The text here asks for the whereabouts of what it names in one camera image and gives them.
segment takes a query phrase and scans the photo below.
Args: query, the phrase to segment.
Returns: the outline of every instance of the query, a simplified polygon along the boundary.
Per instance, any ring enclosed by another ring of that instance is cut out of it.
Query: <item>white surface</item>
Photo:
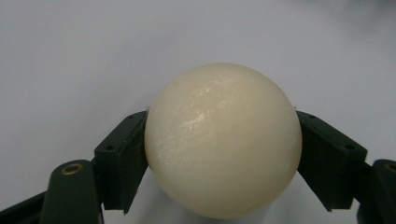
[[[146,123],[151,172],[170,198],[204,217],[244,217],[272,203],[293,179],[301,147],[285,93],[234,63],[172,80]]]
[[[46,189],[63,162],[91,159],[127,115],[196,65],[263,72],[297,109],[396,160],[396,2],[2,1],[0,210]],[[170,201],[148,172],[127,216],[106,223],[356,223],[327,213],[297,175],[273,206],[217,221]]]

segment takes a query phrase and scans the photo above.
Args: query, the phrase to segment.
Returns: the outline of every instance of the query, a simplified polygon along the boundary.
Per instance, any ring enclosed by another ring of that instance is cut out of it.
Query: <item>ball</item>
[[[204,217],[236,218],[273,202],[296,173],[302,134],[285,93],[242,65],[175,78],[148,112],[148,165],[163,191]]]

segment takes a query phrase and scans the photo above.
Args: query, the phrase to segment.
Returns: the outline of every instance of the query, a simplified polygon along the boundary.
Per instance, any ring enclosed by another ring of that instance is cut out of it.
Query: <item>cream-colored sphere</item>
[[[285,93],[245,66],[213,63],[174,79],[148,113],[151,171],[172,199],[205,217],[268,205],[296,173],[302,148]]]

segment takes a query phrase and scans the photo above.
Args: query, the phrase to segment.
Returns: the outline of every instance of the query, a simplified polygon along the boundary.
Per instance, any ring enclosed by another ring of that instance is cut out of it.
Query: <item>round hole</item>
[[[82,167],[83,166],[80,163],[73,163],[73,164],[70,164],[70,165],[64,167],[62,169],[61,173],[63,175],[73,175],[73,174],[80,172],[82,170]]]
[[[353,149],[353,148],[355,148],[355,147],[353,147],[352,145],[344,145],[344,148]]]
[[[387,163],[385,167],[393,173],[396,173],[396,163]]]
[[[113,147],[113,146],[111,146],[111,145],[106,147],[106,149],[109,150],[109,151],[113,150],[114,148],[115,148],[115,147]]]

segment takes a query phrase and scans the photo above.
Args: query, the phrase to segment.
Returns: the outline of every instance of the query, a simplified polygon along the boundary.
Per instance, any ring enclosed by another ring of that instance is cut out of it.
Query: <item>white background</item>
[[[2,1],[0,210],[46,190],[64,162],[145,110],[175,76],[240,63],[275,81],[298,110],[396,160],[396,2]],[[237,220],[199,217],[150,172],[127,216],[106,223],[356,223],[327,213],[296,175],[267,209]]]

